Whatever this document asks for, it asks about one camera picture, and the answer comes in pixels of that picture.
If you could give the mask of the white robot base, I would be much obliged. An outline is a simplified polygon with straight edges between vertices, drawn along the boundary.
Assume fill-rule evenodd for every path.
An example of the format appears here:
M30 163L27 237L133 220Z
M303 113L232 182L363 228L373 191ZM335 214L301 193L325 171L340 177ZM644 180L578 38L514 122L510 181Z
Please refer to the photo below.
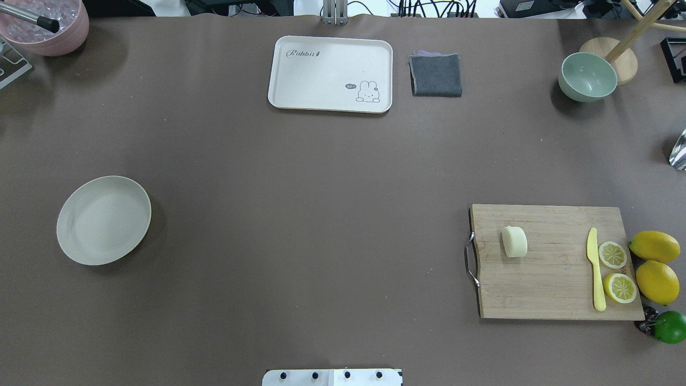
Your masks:
M265 372L262 385L403 385L401 369L272 369Z

